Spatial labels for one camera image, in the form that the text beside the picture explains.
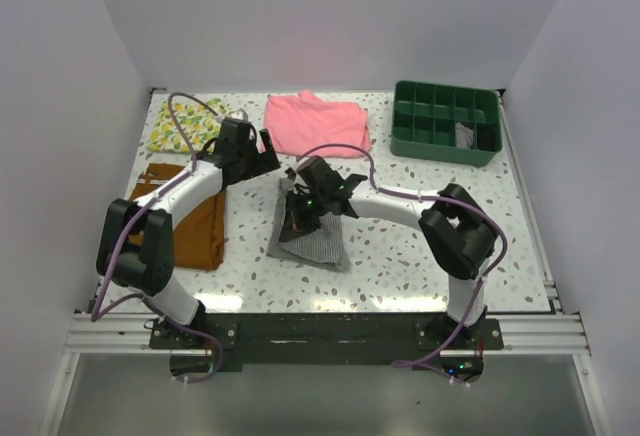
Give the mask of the grey striped underwear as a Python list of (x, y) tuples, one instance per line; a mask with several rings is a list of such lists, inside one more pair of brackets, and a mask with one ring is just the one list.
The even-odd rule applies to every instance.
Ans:
[(279, 241), (285, 223), (286, 195), (293, 188), (294, 183), (287, 178), (278, 181), (267, 256), (327, 271), (347, 272), (351, 262), (344, 246), (341, 219), (336, 215), (329, 213), (322, 216), (321, 227), (311, 234), (289, 242)]

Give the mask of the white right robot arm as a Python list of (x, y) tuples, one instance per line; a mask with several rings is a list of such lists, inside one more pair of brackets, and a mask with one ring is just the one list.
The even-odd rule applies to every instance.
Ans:
[(466, 349), (480, 338), (479, 321), (486, 313), (483, 279), (503, 232), (464, 188), (454, 183), (440, 191), (392, 188), (377, 184), (373, 173), (343, 177), (319, 156), (286, 174), (290, 188), (282, 242), (321, 229), (329, 215), (377, 219), (419, 231), (448, 276), (448, 342)]

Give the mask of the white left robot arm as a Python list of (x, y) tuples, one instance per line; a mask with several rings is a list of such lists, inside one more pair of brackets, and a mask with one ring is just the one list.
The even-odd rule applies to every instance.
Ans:
[(139, 298), (173, 321), (171, 334), (185, 348), (200, 346), (207, 324), (196, 317), (202, 303), (174, 274), (174, 229), (196, 207), (227, 187), (280, 168), (269, 131), (226, 118), (215, 141), (196, 153), (176, 176), (134, 201), (116, 199), (107, 209), (96, 269), (103, 277), (91, 319)]

